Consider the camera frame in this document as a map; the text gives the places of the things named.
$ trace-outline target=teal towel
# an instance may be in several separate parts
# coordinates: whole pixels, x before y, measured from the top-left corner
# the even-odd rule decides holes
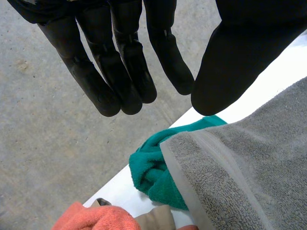
[[[207,116],[190,125],[169,128],[148,138],[129,159],[134,186],[147,194],[152,201],[187,210],[188,208],[166,167],[160,143],[183,131],[195,131],[225,124],[226,122],[217,116]]]

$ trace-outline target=gray towel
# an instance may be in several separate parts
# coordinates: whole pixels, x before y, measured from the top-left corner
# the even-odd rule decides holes
[[[307,78],[239,122],[160,146],[200,230],[307,230]]]

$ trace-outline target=finger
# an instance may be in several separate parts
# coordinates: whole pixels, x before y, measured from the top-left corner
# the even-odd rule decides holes
[[[125,67],[144,103],[157,97],[153,79],[148,71],[143,46],[138,40],[142,0],[111,1],[113,27],[119,52]]]
[[[106,81],[121,101],[121,109],[128,115],[138,113],[142,100],[135,89],[112,40],[110,7],[101,1],[77,15],[92,54]]]
[[[194,78],[183,61],[172,34],[177,0],[144,0],[150,42],[162,68],[182,95],[192,92]]]
[[[191,95],[195,110],[214,115],[234,103],[305,29],[303,23],[257,27],[222,22],[202,58]]]
[[[120,111],[119,101],[90,62],[80,41],[75,18],[64,17],[40,24],[39,28],[98,111],[104,116],[116,115]]]

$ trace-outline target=hand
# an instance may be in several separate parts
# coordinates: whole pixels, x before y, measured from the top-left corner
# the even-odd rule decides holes
[[[238,100],[307,29],[306,0],[216,3],[222,22],[211,35],[191,94],[202,115],[214,115]]]
[[[156,88],[137,33],[142,0],[9,2],[25,19],[38,23],[102,115],[114,116],[120,109],[133,115],[141,110],[142,103],[156,99]],[[171,32],[176,3],[177,0],[144,0],[152,46],[169,80],[180,94],[187,95],[192,91],[194,78]],[[119,53],[112,40],[111,17]],[[76,20],[107,83],[85,52]]]

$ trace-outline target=orange towel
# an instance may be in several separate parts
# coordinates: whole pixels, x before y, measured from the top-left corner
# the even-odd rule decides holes
[[[136,220],[116,206],[85,208],[72,204],[58,219],[52,230],[141,230]]]

